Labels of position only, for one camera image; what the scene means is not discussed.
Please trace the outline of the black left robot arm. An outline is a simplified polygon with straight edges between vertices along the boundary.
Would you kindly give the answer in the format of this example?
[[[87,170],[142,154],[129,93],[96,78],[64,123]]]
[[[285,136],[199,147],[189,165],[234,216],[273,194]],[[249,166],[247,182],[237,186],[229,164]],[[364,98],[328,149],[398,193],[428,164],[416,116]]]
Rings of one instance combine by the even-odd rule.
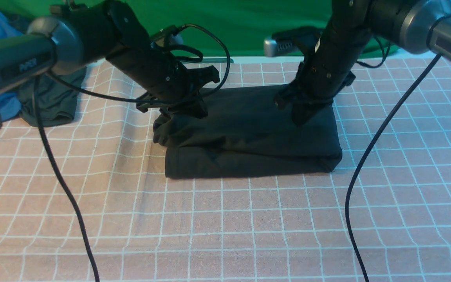
[[[145,89],[135,100],[140,111],[161,107],[171,114],[207,116],[200,90],[210,82],[222,87],[220,72],[183,65],[203,59],[179,39],[187,25],[149,35],[131,7],[118,0],[93,7],[65,1],[51,6],[50,13],[36,18],[27,34],[0,40],[0,94],[41,74],[56,79],[106,59]]]

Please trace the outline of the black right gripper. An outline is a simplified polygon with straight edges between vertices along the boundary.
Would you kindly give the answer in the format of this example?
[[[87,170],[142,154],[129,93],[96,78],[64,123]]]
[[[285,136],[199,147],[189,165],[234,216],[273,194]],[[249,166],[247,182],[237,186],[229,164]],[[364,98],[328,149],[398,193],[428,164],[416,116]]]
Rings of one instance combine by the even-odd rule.
[[[274,104],[278,109],[292,104],[291,120],[296,127],[301,127],[331,103],[344,87],[350,86],[355,78],[351,71],[334,75],[325,68],[299,63],[294,80],[277,92]]]

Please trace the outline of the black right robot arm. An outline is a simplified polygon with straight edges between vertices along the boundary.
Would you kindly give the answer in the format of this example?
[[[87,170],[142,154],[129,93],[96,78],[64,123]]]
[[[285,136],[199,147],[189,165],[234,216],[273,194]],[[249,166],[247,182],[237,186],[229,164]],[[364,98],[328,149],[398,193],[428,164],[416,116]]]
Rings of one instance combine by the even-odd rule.
[[[350,71],[373,37],[411,54],[431,51],[451,61],[450,0],[333,0],[323,29],[298,27],[264,41],[268,57],[301,51],[293,82],[274,96],[278,109],[292,105],[300,126],[351,83]]]

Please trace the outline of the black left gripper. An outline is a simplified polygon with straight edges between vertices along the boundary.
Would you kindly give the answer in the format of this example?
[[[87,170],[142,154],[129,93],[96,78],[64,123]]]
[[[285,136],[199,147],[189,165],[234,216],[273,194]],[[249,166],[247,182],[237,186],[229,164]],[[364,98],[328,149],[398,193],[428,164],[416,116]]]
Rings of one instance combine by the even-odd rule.
[[[199,69],[187,69],[183,65],[158,67],[140,71],[136,82],[146,91],[137,100],[139,111],[160,107],[170,114],[202,119],[208,116],[208,110],[200,90],[207,83],[219,83],[220,73],[215,66]]]

